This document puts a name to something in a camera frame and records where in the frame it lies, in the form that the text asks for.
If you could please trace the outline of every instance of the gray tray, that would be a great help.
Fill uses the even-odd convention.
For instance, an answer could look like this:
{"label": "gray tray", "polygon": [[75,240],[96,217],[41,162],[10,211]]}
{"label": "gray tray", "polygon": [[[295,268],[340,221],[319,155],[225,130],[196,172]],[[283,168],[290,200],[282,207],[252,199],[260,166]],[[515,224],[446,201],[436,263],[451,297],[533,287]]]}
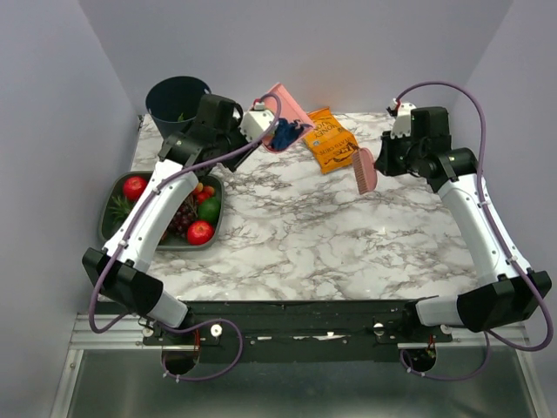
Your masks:
{"label": "gray tray", "polygon": [[[104,204],[103,212],[101,214],[101,220],[98,226],[98,234],[103,242],[108,241],[114,233],[117,231],[118,225],[114,222],[114,217],[112,216],[111,211],[109,210],[109,206],[111,205],[111,201],[113,197],[121,196],[122,195],[122,186],[124,182],[133,176],[143,177],[145,180],[149,181],[153,172],[127,172],[124,176],[120,177],[114,183],[114,186],[111,189],[111,194],[109,195],[106,203]],[[218,215],[217,224],[214,225],[215,227],[215,234],[212,238],[202,244],[201,246],[191,246],[182,238],[172,235],[169,233],[168,237],[164,240],[163,244],[160,244],[157,247],[157,251],[200,251],[205,250],[209,246],[211,246],[215,240],[217,239],[218,229],[220,228],[220,223],[223,218],[223,208],[224,199],[225,199],[225,187],[217,177],[213,177],[211,175],[205,176],[200,179],[204,185],[210,185],[215,188],[215,197],[220,200],[220,214]]]}

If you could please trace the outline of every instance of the white wall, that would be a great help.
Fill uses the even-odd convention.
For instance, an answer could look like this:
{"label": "white wall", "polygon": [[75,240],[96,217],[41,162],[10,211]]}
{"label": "white wall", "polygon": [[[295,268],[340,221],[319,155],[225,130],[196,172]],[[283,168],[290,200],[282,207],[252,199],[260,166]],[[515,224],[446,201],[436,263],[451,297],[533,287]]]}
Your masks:
{"label": "white wall", "polygon": [[[534,268],[557,283],[557,2],[515,0],[467,87],[487,116],[486,178],[493,201]],[[454,142],[477,151],[473,107],[460,98]],[[557,288],[547,302],[557,321]],[[533,343],[545,336],[540,312],[527,323]],[[534,356],[547,401],[557,415],[557,342]]]}
{"label": "white wall", "polygon": [[40,418],[138,118],[76,0],[4,1],[0,63],[0,416]]}
{"label": "white wall", "polygon": [[[382,111],[409,84],[465,83],[511,0],[80,0],[138,112],[191,75],[248,105],[280,81],[306,109]],[[456,95],[418,94],[449,105]]]}

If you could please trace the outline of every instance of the orange chip bag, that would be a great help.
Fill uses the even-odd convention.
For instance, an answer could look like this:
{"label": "orange chip bag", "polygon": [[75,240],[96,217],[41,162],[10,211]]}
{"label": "orange chip bag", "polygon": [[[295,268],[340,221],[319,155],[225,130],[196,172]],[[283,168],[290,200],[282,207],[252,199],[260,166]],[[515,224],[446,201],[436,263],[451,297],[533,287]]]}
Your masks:
{"label": "orange chip bag", "polygon": [[308,113],[308,116],[315,123],[315,129],[304,141],[321,166],[321,172],[327,174],[350,165],[352,154],[358,149],[358,141],[352,133],[342,127],[328,107]]}

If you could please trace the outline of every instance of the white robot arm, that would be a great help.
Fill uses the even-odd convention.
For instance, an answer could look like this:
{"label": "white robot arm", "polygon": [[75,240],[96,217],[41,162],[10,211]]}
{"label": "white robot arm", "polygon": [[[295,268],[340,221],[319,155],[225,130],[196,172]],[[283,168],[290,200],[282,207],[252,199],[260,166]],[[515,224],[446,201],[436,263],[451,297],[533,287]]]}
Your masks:
{"label": "white robot arm", "polygon": [[[176,210],[197,186],[198,176],[207,174],[214,166],[206,162],[248,148],[233,158],[223,158],[223,165],[234,172],[257,148],[258,143],[252,141],[274,129],[274,117],[260,103],[244,114],[228,98],[216,95],[202,98],[196,118],[164,141],[148,186],[120,229],[102,251],[89,248],[85,253],[84,267],[95,285],[106,273],[108,263],[113,263],[103,278],[102,294],[168,327],[182,324],[188,306],[169,295],[160,280],[147,274],[158,242]],[[205,165],[203,169],[182,173],[185,167],[200,163]],[[171,178],[175,179],[170,184],[160,186]]]}
{"label": "white robot arm", "polygon": [[[535,272],[512,242],[493,207],[484,179],[485,201],[479,199],[477,160],[466,148],[452,149],[446,109],[416,108],[394,99],[387,110],[396,119],[393,128],[381,137],[376,169],[386,176],[410,173],[427,180],[456,220],[479,280],[479,287],[469,293],[418,300],[415,312],[419,322],[481,331],[528,318],[537,303],[511,261],[527,272],[542,296],[549,291],[551,280],[546,272]],[[483,205],[490,205],[494,224],[512,249],[510,260]]]}

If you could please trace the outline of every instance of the lime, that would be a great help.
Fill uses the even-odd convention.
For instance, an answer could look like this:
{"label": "lime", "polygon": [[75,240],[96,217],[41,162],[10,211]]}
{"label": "lime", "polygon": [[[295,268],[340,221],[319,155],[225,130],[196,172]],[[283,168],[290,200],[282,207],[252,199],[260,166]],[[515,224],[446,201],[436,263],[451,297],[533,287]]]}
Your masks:
{"label": "lime", "polygon": [[217,198],[208,198],[198,207],[198,219],[216,224],[220,215],[220,202]]}

